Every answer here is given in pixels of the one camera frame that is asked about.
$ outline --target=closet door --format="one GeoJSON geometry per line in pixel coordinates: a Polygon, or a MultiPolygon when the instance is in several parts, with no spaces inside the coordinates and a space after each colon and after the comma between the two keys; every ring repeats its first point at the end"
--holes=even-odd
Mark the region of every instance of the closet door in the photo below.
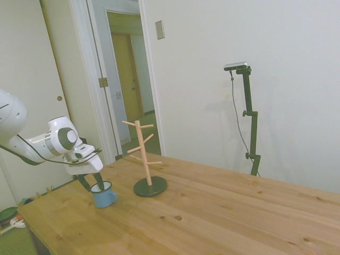
{"type": "MultiPolygon", "coordinates": [[[[68,116],[39,0],[1,1],[0,88],[26,105],[28,121],[20,132],[24,138],[45,133],[48,121],[68,116]]],[[[7,194],[10,189],[16,203],[72,179],[62,164],[31,166],[4,150],[0,151],[0,168],[0,184],[8,183],[7,194]]]]}

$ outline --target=floor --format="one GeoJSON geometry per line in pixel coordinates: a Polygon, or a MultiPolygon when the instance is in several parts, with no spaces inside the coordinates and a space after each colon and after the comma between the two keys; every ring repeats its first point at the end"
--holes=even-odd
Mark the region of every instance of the floor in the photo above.
{"type": "MultiPolygon", "coordinates": [[[[147,138],[149,135],[154,134],[154,136],[149,141],[147,141],[145,143],[145,150],[149,153],[161,155],[162,153],[160,151],[159,136],[158,136],[158,131],[157,131],[157,123],[156,123],[155,113],[151,113],[151,114],[145,115],[144,117],[136,118],[134,120],[129,120],[129,122],[134,123],[134,121],[136,121],[136,120],[139,120],[142,126],[143,125],[150,125],[150,124],[154,125],[154,127],[142,129],[144,139],[147,138]]],[[[129,126],[129,130],[130,130],[131,142],[128,142],[128,143],[125,143],[125,144],[122,145],[124,157],[129,155],[127,153],[128,150],[131,150],[131,149],[139,146],[135,127],[129,126]]]]}
{"type": "Polygon", "coordinates": [[[13,228],[0,235],[1,255],[35,255],[35,248],[26,228],[13,228]]]}

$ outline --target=wood grain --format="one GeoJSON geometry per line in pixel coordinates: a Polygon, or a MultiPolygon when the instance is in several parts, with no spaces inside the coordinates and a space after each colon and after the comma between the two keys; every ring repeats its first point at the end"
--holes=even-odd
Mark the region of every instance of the wood grain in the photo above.
{"type": "Polygon", "coordinates": [[[154,198],[134,195],[143,162],[125,157],[101,172],[111,206],[74,182],[19,212],[54,254],[340,254],[340,194],[147,156],[168,182],[154,198]]]}

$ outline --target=door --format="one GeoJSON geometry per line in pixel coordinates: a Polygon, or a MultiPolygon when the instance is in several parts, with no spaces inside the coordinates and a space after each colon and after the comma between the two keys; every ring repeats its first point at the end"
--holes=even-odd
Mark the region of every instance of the door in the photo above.
{"type": "Polygon", "coordinates": [[[141,91],[143,110],[145,114],[150,114],[155,111],[155,106],[154,97],[152,96],[144,36],[143,34],[130,36],[133,48],[134,62],[137,70],[138,83],[141,91]]]}
{"type": "Polygon", "coordinates": [[[116,56],[119,80],[121,82],[126,118],[129,121],[143,117],[144,110],[134,63],[131,36],[113,34],[112,41],[116,56]]]}
{"type": "MultiPolygon", "coordinates": [[[[0,87],[26,105],[28,119],[20,135],[35,137],[48,131],[51,119],[68,116],[39,0],[3,0],[0,34],[0,87]]],[[[0,168],[16,203],[72,179],[62,164],[31,166],[4,150],[0,168]]]]}
{"type": "Polygon", "coordinates": [[[124,99],[120,96],[122,88],[118,77],[118,68],[114,58],[114,48],[112,43],[112,37],[110,33],[110,25],[108,22],[107,11],[116,11],[120,13],[139,14],[138,2],[128,0],[95,0],[88,1],[93,7],[94,17],[91,17],[92,24],[96,24],[93,30],[98,33],[98,40],[100,41],[99,54],[103,55],[103,65],[105,66],[105,72],[107,75],[108,86],[110,89],[110,98],[113,104],[115,113],[117,129],[121,144],[129,142],[131,140],[129,127],[123,124],[122,121],[126,121],[126,112],[124,108],[124,99]]]}

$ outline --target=enamel mug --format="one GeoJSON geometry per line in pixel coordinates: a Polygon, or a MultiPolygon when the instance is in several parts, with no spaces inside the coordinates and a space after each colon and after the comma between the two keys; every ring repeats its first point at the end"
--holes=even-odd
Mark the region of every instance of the enamel mug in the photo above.
{"type": "Polygon", "coordinates": [[[117,201],[118,195],[111,187],[112,183],[104,181],[104,190],[101,191],[97,184],[91,187],[91,193],[95,201],[96,207],[105,208],[117,201]]]}

